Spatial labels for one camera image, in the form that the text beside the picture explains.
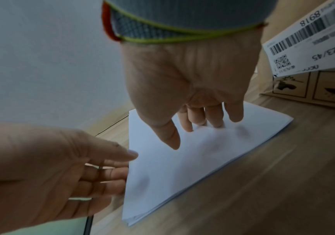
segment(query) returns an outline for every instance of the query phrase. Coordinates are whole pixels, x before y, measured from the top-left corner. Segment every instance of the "barcode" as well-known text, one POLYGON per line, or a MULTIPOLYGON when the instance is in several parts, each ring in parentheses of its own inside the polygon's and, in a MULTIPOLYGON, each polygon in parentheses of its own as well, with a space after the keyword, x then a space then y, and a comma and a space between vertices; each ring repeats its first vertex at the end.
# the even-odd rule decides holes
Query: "barcode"
POLYGON ((271 53, 273 55, 276 55, 286 50, 287 48, 309 38, 310 36, 321 32, 322 30, 332 26, 333 24, 335 24, 335 9, 272 46, 270 48, 271 53))

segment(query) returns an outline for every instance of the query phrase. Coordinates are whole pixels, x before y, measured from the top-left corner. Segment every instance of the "printed number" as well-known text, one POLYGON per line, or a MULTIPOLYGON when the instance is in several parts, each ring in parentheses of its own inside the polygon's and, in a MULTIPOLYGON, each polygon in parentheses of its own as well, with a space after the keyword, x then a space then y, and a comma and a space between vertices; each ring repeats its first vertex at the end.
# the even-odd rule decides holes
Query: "printed number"
POLYGON ((326 57, 326 56, 329 56, 329 55, 334 55, 334 54, 335 54, 335 47, 326 50, 323 54, 317 54, 317 55, 312 56, 312 59, 313 60, 319 60, 323 57, 326 57))
POLYGON ((302 71, 309 71, 309 70, 314 70, 314 69, 318 69, 318 65, 315 65, 315 66, 311 66, 307 69, 303 69, 302 71))
POLYGON ((316 11, 315 13, 311 14, 308 18, 305 18, 304 20, 302 20, 300 22, 301 26, 305 26, 306 24, 309 24, 310 22, 314 21, 315 19, 317 19, 318 17, 320 17, 320 11, 316 11))

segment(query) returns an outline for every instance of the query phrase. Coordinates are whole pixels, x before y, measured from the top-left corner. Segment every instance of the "white paper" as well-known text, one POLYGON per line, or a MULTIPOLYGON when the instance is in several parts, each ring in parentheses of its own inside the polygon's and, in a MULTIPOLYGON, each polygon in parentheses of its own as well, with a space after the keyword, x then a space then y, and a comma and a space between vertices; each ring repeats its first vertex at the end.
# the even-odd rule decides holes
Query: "white paper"
POLYGON ((335 0, 305 15, 263 48, 277 77, 335 68, 335 0))
POLYGON ((179 150, 161 142, 139 118, 129 115, 130 149, 139 157, 130 163, 122 220, 135 224, 181 192, 217 171, 230 161, 251 151, 287 126, 292 118, 260 106, 244 103, 244 119, 239 123, 224 116, 224 126, 194 127, 185 132, 173 117, 181 138, 179 150))

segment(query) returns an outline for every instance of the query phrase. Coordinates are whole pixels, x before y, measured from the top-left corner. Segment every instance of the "fingernail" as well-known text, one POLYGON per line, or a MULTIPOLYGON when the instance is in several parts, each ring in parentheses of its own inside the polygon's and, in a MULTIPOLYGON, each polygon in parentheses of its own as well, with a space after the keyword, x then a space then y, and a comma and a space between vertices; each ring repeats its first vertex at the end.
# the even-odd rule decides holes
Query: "fingernail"
POLYGON ((135 157, 139 156, 139 153, 134 150, 129 149, 127 152, 135 157))

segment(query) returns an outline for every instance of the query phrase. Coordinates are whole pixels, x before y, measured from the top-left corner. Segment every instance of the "qr code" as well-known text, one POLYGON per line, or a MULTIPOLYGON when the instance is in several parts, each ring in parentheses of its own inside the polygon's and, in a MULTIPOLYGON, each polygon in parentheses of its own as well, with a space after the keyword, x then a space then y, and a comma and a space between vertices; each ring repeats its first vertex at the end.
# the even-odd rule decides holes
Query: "qr code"
POLYGON ((278 57, 277 59, 274 60, 274 62, 277 65, 278 69, 291 65, 289 59, 287 58, 287 55, 278 57))

